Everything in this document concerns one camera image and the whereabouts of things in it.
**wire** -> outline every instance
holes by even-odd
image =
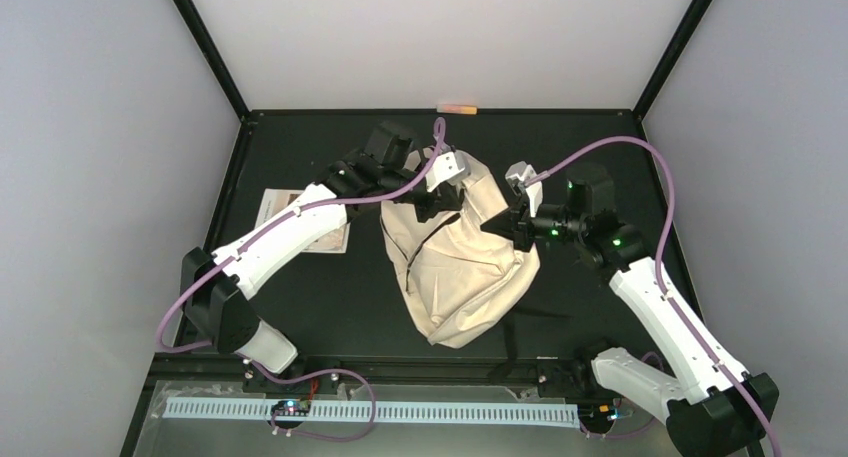
[[[375,204],[377,202],[382,202],[384,200],[392,200],[401,195],[412,190],[419,182],[424,180],[427,176],[427,172],[433,168],[433,164],[436,162],[436,158],[439,154],[442,153],[442,146],[445,142],[445,119],[444,117],[438,117],[436,121],[433,123],[433,137],[436,138],[435,148],[433,149],[433,153],[430,155],[430,159],[424,164],[424,168],[421,169],[420,172],[411,180],[409,183],[404,185],[403,187],[395,190],[394,192],[389,192],[388,194],[383,195],[375,195],[372,197],[361,197],[355,199],[324,199],[319,200],[317,202],[311,202],[309,204],[305,204],[300,207],[300,212],[307,211],[310,209],[314,209],[316,207],[322,207],[324,205],[364,205],[364,204]],[[286,212],[285,214],[277,217],[272,220],[270,224],[263,227],[262,230],[258,231],[253,235],[250,239],[245,241],[241,247],[238,248],[238,254],[241,255],[247,249],[250,248],[251,245],[255,244],[257,240],[261,239],[265,234],[273,230],[278,225],[282,224],[286,220],[292,218],[295,215],[294,211]],[[174,314],[183,306],[183,304],[194,295],[197,290],[202,287],[206,282],[208,282],[212,277],[221,272],[227,265],[235,260],[235,257],[230,256],[224,259],[220,264],[216,265],[209,272],[203,274],[202,277],[197,279],[185,292],[180,295],[180,297],[174,302],[168,311],[165,313],[165,316],[162,317],[162,321],[159,322],[159,327],[156,328],[156,342],[159,345],[159,350],[162,352],[167,352],[171,354],[176,354],[180,352],[187,352],[189,350],[199,349],[201,347],[206,347],[207,345],[211,345],[211,340],[203,340],[199,342],[194,342],[192,344],[181,345],[179,347],[172,347],[165,343],[164,335],[165,328],[168,326],[168,322],[173,318]]]
[[[363,428],[359,432],[357,432],[353,435],[349,435],[347,437],[335,437],[335,436],[332,436],[332,435],[318,434],[318,433],[315,433],[315,432],[308,432],[308,431],[305,431],[305,430],[287,429],[286,435],[301,435],[303,437],[310,437],[310,438],[313,438],[313,439],[325,440],[325,441],[328,441],[328,442],[351,442],[351,441],[354,441],[354,440],[357,440],[357,439],[361,439],[362,437],[365,437],[366,435],[368,435],[369,432],[371,432],[371,429],[374,428],[374,419],[377,416],[377,397],[374,395],[374,388],[371,387],[371,384],[369,384],[368,381],[365,380],[365,377],[357,374],[356,372],[352,372],[352,371],[346,370],[346,369],[326,369],[326,370],[319,370],[317,372],[312,372],[311,374],[306,374],[306,375],[298,377],[296,379],[281,379],[281,378],[275,376],[274,374],[272,374],[270,370],[266,369],[265,367],[263,367],[258,362],[253,362],[253,365],[254,365],[254,367],[256,367],[256,369],[259,372],[262,373],[262,375],[265,376],[266,379],[270,380],[271,382],[274,382],[275,384],[291,385],[291,384],[297,384],[299,382],[303,382],[304,380],[314,379],[315,377],[320,377],[322,375],[344,374],[344,375],[349,375],[349,376],[353,377],[354,379],[358,380],[362,384],[362,386],[365,387],[365,390],[368,391],[368,397],[371,399],[371,413],[368,416],[368,422],[365,424],[365,428]],[[277,417],[279,416],[279,414],[280,414],[280,411],[276,411],[271,415],[271,425],[274,427],[274,431],[275,431],[274,433],[276,433],[280,429],[280,427],[277,426]]]
[[[680,320],[683,321],[683,324],[686,326],[687,329],[689,329],[689,332],[692,333],[692,336],[695,337],[695,340],[698,341],[698,344],[701,345],[701,347],[704,349],[704,351],[707,353],[707,355],[713,361],[715,368],[718,369],[727,378],[727,380],[730,381],[730,383],[733,385],[733,387],[739,392],[740,395],[742,395],[742,398],[745,399],[745,402],[747,402],[748,405],[751,407],[751,410],[754,412],[754,415],[757,416],[757,420],[760,421],[760,424],[763,426],[763,429],[765,429],[765,431],[766,431],[766,435],[768,436],[769,442],[771,443],[771,448],[772,448],[772,452],[774,453],[774,456],[775,457],[781,457],[783,455],[783,452],[780,448],[780,444],[777,441],[777,435],[776,435],[774,429],[772,428],[771,423],[769,422],[765,413],[763,412],[763,409],[760,408],[760,406],[754,400],[753,396],[751,396],[751,394],[748,393],[748,391],[745,389],[745,387],[742,385],[742,383],[739,382],[739,380],[737,380],[736,377],[730,372],[730,370],[728,370],[727,367],[721,362],[721,359],[713,351],[712,347],[707,343],[706,340],[704,340],[704,337],[701,335],[700,332],[698,332],[698,329],[695,328],[695,326],[692,324],[692,321],[683,312],[683,309],[680,307],[680,304],[678,304],[675,301],[673,296],[668,295],[668,287],[665,284],[665,280],[663,279],[663,273],[662,273],[662,256],[663,256],[663,253],[665,252],[665,244],[668,241],[669,234],[671,233],[671,221],[672,221],[672,216],[674,215],[674,203],[675,203],[674,198],[675,198],[675,195],[674,195],[674,181],[671,178],[671,170],[669,170],[668,163],[665,161],[662,154],[660,154],[660,152],[654,146],[652,146],[651,144],[645,142],[644,140],[637,139],[635,137],[629,137],[629,136],[607,137],[607,138],[601,139],[597,142],[593,142],[593,143],[587,145],[586,147],[583,147],[582,149],[578,150],[577,152],[571,154],[569,157],[567,157],[562,162],[560,162],[560,163],[556,164],[555,166],[551,167],[550,169],[540,173],[536,177],[533,177],[532,179],[528,180],[527,183],[526,183],[526,186],[529,187],[530,185],[533,185],[536,182],[542,182],[543,180],[547,179],[551,175],[562,170],[562,168],[564,168],[568,164],[574,162],[575,160],[577,160],[580,157],[588,154],[589,152],[597,149],[598,147],[603,147],[605,145],[617,144],[617,143],[628,143],[628,144],[638,145],[639,147],[642,147],[643,149],[650,152],[651,155],[656,159],[657,163],[659,164],[660,168],[663,171],[663,175],[665,175],[665,178],[666,178],[666,184],[668,186],[668,211],[666,212],[665,222],[663,223],[662,232],[660,233],[660,240],[659,240],[659,243],[657,244],[656,262],[654,262],[654,275],[656,276],[656,279],[657,279],[657,285],[659,286],[663,295],[666,297],[666,300],[668,301],[668,303],[671,305],[671,308],[674,309],[674,312],[678,315],[678,317],[680,317]]]
[[[659,354],[657,354],[654,351],[647,352],[647,353],[645,353],[645,355],[642,356],[642,358],[640,360],[642,362],[645,362],[648,359],[655,359],[657,361],[657,367],[659,367],[660,370],[665,371],[665,367],[663,367],[663,365],[662,365],[662,358],[660,358]],[[606,431],[606,433],[603,433],[603,434],[593,434],[593,433],[589,432],[589,429],[587,429],[583,425],[583,422],[580,422],[580,431],[583,432],[584,434],[586,434],[587,439],[592,438],[592,437],[596,437],[596,438],[603,439],[603,440],[624,440],[624,439],[629,439],[631,437],[636,437],[636,436],[644,434],[645,432],[648,431],[648,429],[653,427],[654,424],[656,424],[658,421],[657,421],[657,419],[651,417],[651,420],[646,422],[645,425],[643,425],[642,427],[639,427],[638,429],[636,429],[632,432],[627,432],[626,434],[609,435],[609,433],[612,432],[612,428],[615,426],[615,422],[617,422],[617,421],[613,421],[613,426],[610,427],[610,429],[608,431]]]

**black frame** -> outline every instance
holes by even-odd
[[[180,15],[183,17],[186,26],[194,37],[198,48],[200,49],[201,53],[209,64],[212,73],[218,80],[218,83],[221,86],[221,90],[226,95],[227,99],[230,102],[230,105],[233,108],[233,111],[241,122],[241,127],[239,129],[239,133],[235,142],[235,148],[227,166],[227,171],[224,177],[224,182],[221,187],[221,192],[219,193],[218,201],[215,205],[215,210],[212,215],[212,221],[209,225],[209,229],[204,242],[204,250],[208,251],[218,240],[218,237],[220,235],[221,227],[223,224],[223,218],[227,215],[227,212],[229,210],[231,197],[235,189],[239,172],[244,162],[246,150],[248,149],[251,142],[253,127],[256,124],[255,122],[252,122],[250,120],[249,116],[251,114],[251,110],[244,102],[244,99],[242,98],[235,81],[230,75],[230,72],[227,70],[227,66],[224,63],[220,52],[215,46],[215,43],[213,42],[212,37],[209,34],[209,31],[206,28],[205,24],[203,23],[203,20],[192,0],[173,1]],[[647,140],[644,128],[642,126],[642,121],[644,120],[645,116],[651,108],[651,105],[662,90],[662,87],[670,76],[672,70],[674,69],[675,64],[677,63],[680,56],[683,54],[686,44],[689,42],[692,35],[695,33],[698,24],[700,23],[702,17],[706,14],[712,1],[713,0],[692,0],[686,13],[681,19],[677,30],[675,31],[665,51],[663,52],[660,61],[657,63],[654,72],[648,80],[638,102],[634,104],[634,107],[631,112],[633,119],[636,122],[639,134],[638,136],[641,139]],[[286,111],[275,110],[273,112],[277,113]],[[338,110],[337,112],[362,113],[367,111]],[[392,110],[380,110],[379,112],[390,113],[392,112]],[[651,165],[653,165],[653,160],[647,153],[645,154],[645,158],[649,160],[649,163]],[[659,176],[656,172],[654,173],[654,186],[659,195],[662,195],[663,189],[660,183]],[[672,245],[678,253],[681,252],[677,232],[673,227],[670,236],[670,245]],[[689,291],[689,295],[695,296],[695,291],[692,287],[691,279],[688,278],[689,271],[686,266],[685,259],[682,260],[682,267],[686,275],[686,278],[684,279],[684,282],[682,282],[682,284],[686,287],[686,290]],[[698,308],[697,302],[695,304],[696,305],[693,305],[693,310],[698,315],[698,317],[701,317],[701,312]],[[186,319],[183,319],[180,323],[180,328],[177,333],[178,339],[184,337],[187,333],[190,333],[187,332],[189,329],[187,329],[186,322]],[[393,378],[393,376],[385,374],[383,374],[381,377],[387,380],[391,380]],[[241,363],[240,359],[237,359],[233,356],[217,356],[204,354],[157,354],[153,359],[153,362],[147,375],[147,379],[145,380],[144,388],[141,392],[141,397],[133,415],[129,431],[124,441],[124,446],[121,450],[121,455],[131,456],[133,454],[139,436],[139,432],[141,430],[141,426],[144,422],[144,417],[147,413],[147,407],[150,403],[150,398],[152,397],[153,389],[159,380],[240,381],[243,379],[244,366]],[[471,379],[469,383],[479,382],[476,382],[475,379]],[[756,452],[757,450],[758,449],[756,449],[755,447],[749,448],[749,454],[761,455]]]

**robotic arm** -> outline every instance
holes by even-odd
[[[243,355],[274,373],[285,370],[297,356],[297,349],[282,332],[256,315],[250,299],[309,244],[365,210],[364,205],[342,202],[314,208],[307,204],[332,199],[349,202],[406,186],[416,175],[404,169],[414,142],[408,130],[384,122],[374,130],[365,148],[330,165],[294,202],[262,226],[211,254],[200,248],[189,252],[183,258],[183,291],[216,265],[230,262],[186,302],[186,317],[210,338],[219,353]],[[462,154],[443,148],[425,178],[395,201],[413,204],[421,222],[444,210],[459,210],[463,194],[456,185],[467,172]],[[278,222],[290,212],[295,217]]]
[[[768,376],[751,376],[713,337],[680,296],[663,269],[664,294],[656,281],[655,262],[641,233],[621,222],[614,187],[606,170],[594,164],[566,169],[564,205],[542,203],[541,182],[524,162],[507,171],[507,181],[519,194],[510,208],[484,223],[484,231],[529,251],[535,241],[572,243],[581,260],[593,269],[633,311],[668,360],[675,377],[631,356],[623,348],[600,352],[591,361],[592,377],[664,423],[684,456],[728,455],[764,436],[751,408],[728,377],[706,353],[674,306],[682,309],[730,374],[771,418],[777,386]]]

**beige bag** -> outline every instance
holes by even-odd
[[[495,325],[530,287],[539,270],[534,247],[480,230],[506,209],[489,169],[463,153],[471,173],[463,179],[459,212],[419,223],[411,204],[381,204],[386,252],[395,267],[409,315],[430,344],[460,348]],[[410,155],[407,168],[419,162]]]

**white backdrop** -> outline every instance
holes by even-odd
[[[250,108],[632,108],[691,0],[194,0]]]

